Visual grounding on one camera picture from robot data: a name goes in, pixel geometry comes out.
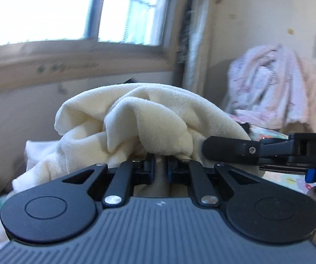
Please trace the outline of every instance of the metal rivet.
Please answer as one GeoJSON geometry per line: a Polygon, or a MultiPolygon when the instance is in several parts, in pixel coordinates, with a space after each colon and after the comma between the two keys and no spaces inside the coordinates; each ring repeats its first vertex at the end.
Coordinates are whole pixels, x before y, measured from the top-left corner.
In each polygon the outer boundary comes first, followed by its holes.
{"type": "Polygon", "coordinates": [[[219,199],[214,195],[205,195],[201,197],[201,202],[203,204],[217,204],[219,199]]]}
{"type": "Polygon", "coordinates": [[[121,201],[122,201],[122,198],[119,197],[118,195],[108,195],[104,199],[104,202],[106,204],[119,204],[121,201]]]}
{"type": "Polygon", "coordinates": [[[249,150],[248,150],[251,154],[254,154],[254,153],[256,153],[256,148],[255,147],[251,147],[251,148],[249,148],[249,150]]]}

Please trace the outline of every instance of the window frame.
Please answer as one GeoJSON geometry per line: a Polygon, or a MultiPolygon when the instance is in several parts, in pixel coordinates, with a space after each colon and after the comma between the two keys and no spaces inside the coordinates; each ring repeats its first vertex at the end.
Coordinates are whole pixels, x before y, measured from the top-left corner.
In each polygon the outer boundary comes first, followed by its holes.
{"type": "Polygon", "coordinates": [[[93,0],[82,40],[0,46],[0,91],[120,73],[174,71],[186,0],[168,0],[159,46],[98,42],[103,0],[93,0]]]}
{"type": "MultiPolygon", "coordinates": [[[[156,2],[156,4],[152,5],[149,2],[145,2],[144,0],[129,0],[129,3],[130,3],[129,7],[131,7],[134,2],[137,2],[137,3],[141,4],[141,5],[146,5],[147,7],[150,7],[150,8],[154,8],[155,9],[155,13],[154,13],[153,20],[157,20],[158,19],[159,21],[164,22],[165,14],[166,14],[166,7],[167,7],[167,4],[168,4],[167,3],[168,1],[165,1],[162,4],[163,7],[158,7],[159,2],[156,2]]],[[[127,21],[126,26],[125,26],[125,30],[127,29],[127,27],[129,26],[130,23],[131,23],[131,21],[130,22],[127,21]]],[[[152,27],[151,36],[150,36],[150,44],[148,44],[148,45],[155,45],[157,43],[157,39],[159,39],[159,42],[160,42],[160,40],[162,38],[162,35],[163,35],[163,31],[160,31],[158,29],[158,27],[161,27],[161,24],[158,25],[158,23],[153,23],[152,26],[153,27],[152,27]],[[159,35],[158,35],[159,37],[157,37],[157,35],[153,34],[155,32],[159,32],[159,35]]]]}

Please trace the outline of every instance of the wall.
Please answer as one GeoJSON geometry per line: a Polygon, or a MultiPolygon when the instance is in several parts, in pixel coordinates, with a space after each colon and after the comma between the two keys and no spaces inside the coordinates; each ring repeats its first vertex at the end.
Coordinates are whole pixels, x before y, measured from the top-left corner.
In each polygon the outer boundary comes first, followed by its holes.
{"type": "Polygon", "coordinates": [[[251,47],[282,43],[316,63],[316,0],[224,0],[213,7],[204,96],[215,104],[220,105],[226,93],[230,62],[251,47]]]}
{"type": "Polygon", "coordinates": [[[67,99],[88,89],[123,83],[129,78],[138,82],[173,84],[173,77],[172,72],[111,75],[1,93],[0,188],[24,168],[27,140],[60,139],[54,130],[55,114],[67,99]]]}

